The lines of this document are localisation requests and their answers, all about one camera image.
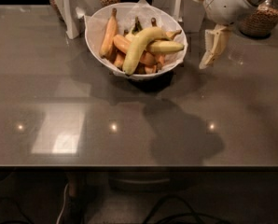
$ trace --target glossy table surface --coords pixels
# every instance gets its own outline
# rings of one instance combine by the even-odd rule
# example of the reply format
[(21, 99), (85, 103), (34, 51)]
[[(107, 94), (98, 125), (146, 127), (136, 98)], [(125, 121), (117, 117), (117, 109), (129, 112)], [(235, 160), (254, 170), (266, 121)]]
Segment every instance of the glossy table surface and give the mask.
[(203, 27), (184, 64), (131, 82), (50, 6), (0, 6), (0, 165), (278, 166), (278, 27), (199, 70)]

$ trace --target table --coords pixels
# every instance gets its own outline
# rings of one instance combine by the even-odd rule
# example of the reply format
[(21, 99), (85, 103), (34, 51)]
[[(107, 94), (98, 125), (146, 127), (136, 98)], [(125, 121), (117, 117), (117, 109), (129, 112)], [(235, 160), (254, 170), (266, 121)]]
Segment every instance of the table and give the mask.
[(278, 167), (278, 27), (199, 69), (115, 77), (50, 6), (0, 6), (0, 166)]

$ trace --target bowl of fruit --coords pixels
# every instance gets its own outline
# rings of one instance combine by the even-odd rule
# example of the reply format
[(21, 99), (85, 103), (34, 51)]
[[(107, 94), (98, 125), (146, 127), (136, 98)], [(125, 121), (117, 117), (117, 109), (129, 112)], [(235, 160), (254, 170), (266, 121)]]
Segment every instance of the bowl of fruit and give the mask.
[(85, 40), (93, 56), (115, 76), (159, 77), (184, 61), (188, 42), (182, 27), (148, 3), (117, 3), (85, 16)]

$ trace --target bowl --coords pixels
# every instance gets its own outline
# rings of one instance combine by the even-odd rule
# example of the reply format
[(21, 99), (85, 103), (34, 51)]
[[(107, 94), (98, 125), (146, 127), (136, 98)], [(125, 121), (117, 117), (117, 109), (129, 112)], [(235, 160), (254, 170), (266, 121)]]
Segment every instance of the bowl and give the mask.
[[(166, 55), (165, 65), (157, 73), (146, 75), (133, 74), (131, 76), (126, 76), (124, 72), (116, 68), (107, 59), (101, 58), (99, 55), (99, 49), (104, 39), (105, 27), (113, 8), (117, 9), (119, 34), (123, 35), (125, 29), (131, 29), (135, 16), (138, 16), (143, 28), (150, 27), (151, 18), (156, 18), (158, 26), (165, 31), (182, 30), (182, 33), (177, 35), (174, 41), (184, 44), (185, 48), (175, 54)], [(173, 70), (177, 65), (184, 61), (188, 49), (186, 34), (173, 17), (149, 4), (140, 3), (117, 3), (99, 9), (92, 16), (85, 16), (85, 40), (92, 55), (105, 67), (111, 70), (115, 76), (138, 81), (150, 80)]]

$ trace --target cable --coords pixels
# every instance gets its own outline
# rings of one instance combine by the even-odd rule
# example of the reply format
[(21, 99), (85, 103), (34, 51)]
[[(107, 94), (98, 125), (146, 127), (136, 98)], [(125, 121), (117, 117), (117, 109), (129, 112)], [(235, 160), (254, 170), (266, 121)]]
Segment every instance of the cable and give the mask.
[(17, 208), (18, 208), (18, 210), (19, 210), (19, 213), (27, 220), (27, 222), (25, 222), (25, 221), (20, 221), (20, 220), (9, 220), (9, 221), (4, 221), (4, 222), (2, 222), (2, 223), (0, 223), (0, 224), (10, 224), (10, 223), (21, 223), (21, 224), (35, 224), (30, 218), (28, 218), (27, 217), (27, 215), (25, 215), (24, 213), (23, 213), (23, 211), (21, 210), (21, 208), (20, 208), (20, 205), (17, 203), (17, 201), (16, 200), (14, 200), (13, 198), (9, 198), (9, 197), (0, 197), (0, 201), (9, 201), (9, 202), (11, 202), (11, 203), (14, 203), (16, 206), (17, 206)]
[[(228, 222), (227, 220), (223, 220), (221, 218), (218, 217), (213, 217), (204, 213), (197, 213), (193, 210), (193, 208), (189, 205), (188, 202), (186, 202), (184, 199), (176, 196), (176, 195), (168, 195), (168, 196), (164, 196), (163, 198), (160, 198), (157, 203), (154, 205), (154, 207), (151, 209), (151, 211), (149, 212), (149, 214), (147, 215), (147, 217), (145, 218), (143, 224), (147, 224), (147, 222), (157, 213), (157, 211), (160, 209), (160, 207), (167, 202), (169, 199), (176, 199), (178, 201), (181, 201), (182, 203), (184, 203), (186, 205), (186, 207), (189, 209), (189, 213), (181, 213), (181, 214), (175, 214), (175, 215), (171, 215), (168, 217), (165, 217), (163, 219), (158, 220), (157, 222), (155, 222), (155, 224), (169, 224), (169, 223), (173, 223), (172, 221), (176, 221), (177, 218), (180, 217), (194, 217), (196, 222), (194, 224), (205, 224), (205, 222), (203, 222), (203, 220), (201, 219), (201, 217), (207, 217), (210, 218), (212, 220), (217, 221), (215, 224), (230, 224), (230, 222)], [(184, 222), (182, 220), (177, 220), (174, 223), (187, 223), (187, 224), (193, 224), (190, 222)]]

